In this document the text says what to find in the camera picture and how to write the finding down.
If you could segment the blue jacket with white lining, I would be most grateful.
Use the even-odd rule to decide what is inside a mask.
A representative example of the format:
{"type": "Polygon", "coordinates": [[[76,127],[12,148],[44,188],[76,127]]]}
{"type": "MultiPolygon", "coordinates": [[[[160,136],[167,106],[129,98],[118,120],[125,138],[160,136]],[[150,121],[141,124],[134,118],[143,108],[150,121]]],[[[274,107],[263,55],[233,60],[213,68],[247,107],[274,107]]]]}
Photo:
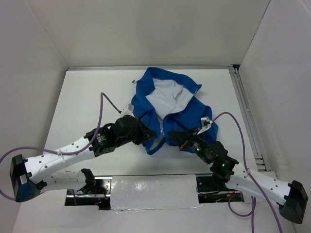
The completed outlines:
{"type": "Polygon", "coordinates": [[[212,119],[211,107],[195,96],[200,88],[201,85],[187,75],[157,67],[146,69],[136,82],[131,104],[133,115],[156,133],[142,144],[148,155],[156,153],[164,144],[176,146],[169,131],[201,128],[201,118],[212,119]]]}

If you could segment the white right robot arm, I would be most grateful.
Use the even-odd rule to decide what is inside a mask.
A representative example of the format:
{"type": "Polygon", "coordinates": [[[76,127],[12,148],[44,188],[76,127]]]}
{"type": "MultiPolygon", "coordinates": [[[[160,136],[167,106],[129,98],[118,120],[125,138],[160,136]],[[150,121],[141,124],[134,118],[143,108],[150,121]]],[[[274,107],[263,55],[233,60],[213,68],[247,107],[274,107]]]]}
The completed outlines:
{"type": "Polygon", "coordinates": [[[229,157],[221,142],[208,144],[199,135],[199,129],[189,131],[169,131],[168,135],[180,149],[189,148],[211,165],[212,185],[217,190],[235,189],[258,199],[268,199],[278,206],[282,217],[290,222],[302,224],[308,195],[302,183],[281,181],[252,169],[229,157]]]}

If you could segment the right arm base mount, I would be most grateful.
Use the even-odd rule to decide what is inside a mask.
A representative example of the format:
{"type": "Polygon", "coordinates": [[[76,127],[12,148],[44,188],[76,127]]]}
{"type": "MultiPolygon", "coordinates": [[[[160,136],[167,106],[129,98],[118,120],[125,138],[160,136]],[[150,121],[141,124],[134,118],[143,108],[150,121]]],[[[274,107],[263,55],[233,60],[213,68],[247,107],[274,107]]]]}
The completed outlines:
{"type": "Polygon", "coordinates": [[[196,182],[196,192],[200,204],[224,203],[229,200],[231,202],[244,202],[243,195],[239,191],[215,185],[210,175],[196,176],[196,182]]]}

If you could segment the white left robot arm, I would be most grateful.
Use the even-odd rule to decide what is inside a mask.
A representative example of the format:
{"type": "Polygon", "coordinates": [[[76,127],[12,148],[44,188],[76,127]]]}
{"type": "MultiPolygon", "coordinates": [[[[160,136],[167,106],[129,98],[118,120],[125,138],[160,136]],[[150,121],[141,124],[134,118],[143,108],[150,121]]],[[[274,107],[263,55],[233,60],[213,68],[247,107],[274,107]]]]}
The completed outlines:
{"type": "Polygon", "coordinates": [[[137,117],[125,115],[115,123],[105,124],[85,134],[77,141],[58,149],[56,152],[25,158],[19,154],[12,158],[10,178],[15,202],[31,200],[43,192],[67,189],[70,184],[86,194],[96,188],[96,180],[90,169],[69,172],[59,171],[84,160],[89,160],[127,143],[140,145],[156,136],[137,117]]]}

